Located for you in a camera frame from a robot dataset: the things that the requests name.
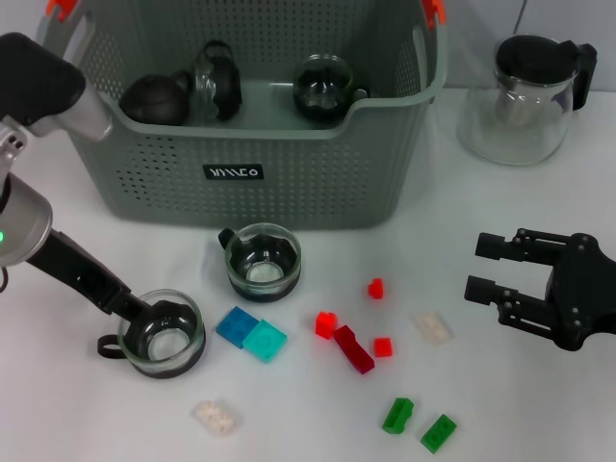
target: cyan lego brick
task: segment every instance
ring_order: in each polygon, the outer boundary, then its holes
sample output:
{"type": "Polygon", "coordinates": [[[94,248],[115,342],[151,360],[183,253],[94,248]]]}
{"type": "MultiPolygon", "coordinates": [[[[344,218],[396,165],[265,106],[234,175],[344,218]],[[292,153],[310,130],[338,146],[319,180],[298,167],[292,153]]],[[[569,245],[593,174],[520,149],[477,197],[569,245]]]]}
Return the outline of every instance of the cyan lego brick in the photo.
{"type": "Polygon", "coordinates": [[[287,341],[283,334],[267,321],[261,321],[244,339],[244,348],[264,363],[268,363],[287,341]]]}

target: red lego brick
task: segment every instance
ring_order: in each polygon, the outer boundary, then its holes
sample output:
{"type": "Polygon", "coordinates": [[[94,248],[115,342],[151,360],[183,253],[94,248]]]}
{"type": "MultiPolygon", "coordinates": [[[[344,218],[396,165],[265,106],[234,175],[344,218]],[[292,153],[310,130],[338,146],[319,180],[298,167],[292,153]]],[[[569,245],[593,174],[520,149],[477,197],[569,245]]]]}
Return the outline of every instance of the red lego brick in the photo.
{"type": "Polygon", "coordinates": [[[317,326],[315,333],[322,336],[324,339],[331,339],[334,336],[334,330],[338,325],[338,317],[334,313],[324,313],[321,311],[317,316],[317,326]]]}
{"type": "Polygon", "coordinates": [[[340,329],[334,331],[334,340],[340,346],[343,353],[346,355],[350,364],[357,371],[364,374],[374,369],[374,360],[355,340],[355,334],[343,325],[340,329]]]}
{"type": "Polygon", "coordinates": [[[375,300],[380,300],[385,295],[385,289],[383,288],[383,279],[377,277],[372,280],[372,283],[368,286],[368,295],[375,300]]]}
{"type": "Polygon", "coordinates": [[[389,358],[390,356],[394,356],[392,339],[389,337],[374,339],[374,356],[377,358],[389,358]]]}

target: black pitcher handle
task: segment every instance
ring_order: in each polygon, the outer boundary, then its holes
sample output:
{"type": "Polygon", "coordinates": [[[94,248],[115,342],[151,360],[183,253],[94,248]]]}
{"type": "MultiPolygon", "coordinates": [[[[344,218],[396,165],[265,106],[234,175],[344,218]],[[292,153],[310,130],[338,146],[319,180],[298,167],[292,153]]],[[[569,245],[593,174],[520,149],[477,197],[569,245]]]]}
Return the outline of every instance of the black pitcher handle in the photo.
{"type": "Polygon", "coordinates": [[[103,358],[108,359],[125,359],[123,351],[119,348],[108,348],[109,346],[118,347],[117,335],[103,335],[98,339],[98,345],[96,350],[103,358]]]}
{"type": "Polygon", "coordinates": [[[222,248],[227,248],[233,236],[235,236],[235,233],[229,228],[224,228],[220,231],[220,234],[218,234],[218,242],[222,245],[222,248]]]}
{"type": "Polygon", "coordinates": [[[574,81],[574,111],[584,107],[597,66],[597,50],[586,43],[579,49],[579,74],[574,81]]]}

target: blue lego brick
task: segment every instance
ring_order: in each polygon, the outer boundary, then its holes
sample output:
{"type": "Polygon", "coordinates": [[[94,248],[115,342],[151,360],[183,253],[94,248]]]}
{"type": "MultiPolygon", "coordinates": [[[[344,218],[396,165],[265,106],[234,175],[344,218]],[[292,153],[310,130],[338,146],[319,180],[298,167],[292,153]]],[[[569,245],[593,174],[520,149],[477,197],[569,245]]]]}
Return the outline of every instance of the blue lego brick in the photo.
{"type": "Polygon", "coordinates": [[[235,307],[217,326],[217,333],[235,345],[243,348],[243,341],[259,322],[242,308],[235,307]]]}

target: lego brick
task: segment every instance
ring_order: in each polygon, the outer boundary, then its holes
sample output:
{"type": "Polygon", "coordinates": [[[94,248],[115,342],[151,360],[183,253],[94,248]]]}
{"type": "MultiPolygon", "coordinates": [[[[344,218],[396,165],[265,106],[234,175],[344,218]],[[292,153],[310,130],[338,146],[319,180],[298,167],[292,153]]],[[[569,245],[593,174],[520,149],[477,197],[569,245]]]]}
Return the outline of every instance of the lego brick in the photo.
{"type": "Polygon", "coordinates": [[[424,313],[415,319],[426,340],[435,346],[451,340],[451,333],[436,313],[424,313]]]}
{"type": "Polygon", "coordinates": [[[372,283],[368,286],[368,295],[375,300],[380,300],[385,296],[385,288],[383,286],[383,279],[377,277],[372,280],[372,283]]]}
{"type": "Polygon", "coordinates": [[[433,454],[446,442],[453,430],[458,427],[449,417],[443,414],[425,433],[422,444],[433,454]]]}
{"type": "Polygon", "coordinates": [[[357,371],[364,374],[374,369],[374,360],[355,340],[355,334],[347,325],[334,331],[334,340],[357,371]]]}
{"type": "Polygon", "coordinates": [[[243,348],[243,341],[259,322],[250,316],[242,308],[235,307],[220,322],[216,331],[221,336],[235,345],[243,348]]]}
{"type": "Polygon", "coordinates": [[[317,316],[315,333],[324,339],[331,339],[338,324],[338,317],[334,313],[324,313],[321,311],[317,316]]]}
{"type": "Polygon", "coordinates": [[[233,419],[211,401],[197,404],[192,411],[192,416],[217,435],[227,434],[235,426],[233,419]]]}
{"type": "Polygon", "coordinates": [[[374,339],[374,356],[377,358],[388,358],[390,356],[394,356],[392,339],[389,337],[374,339]]]}
{"type": "Polygon", "coordinates": [[[413,415],[414,406],[415,404],[409,398],[396,398],[382,428],[393,435],[402,433],[406,421],[413,415]]]}
{"type": "Polygon", "coordinates": [[[268,363],[287,342],[287,336],[267,321],[260,321],[244,339],[243,345],[264,363],[268,363]]]}

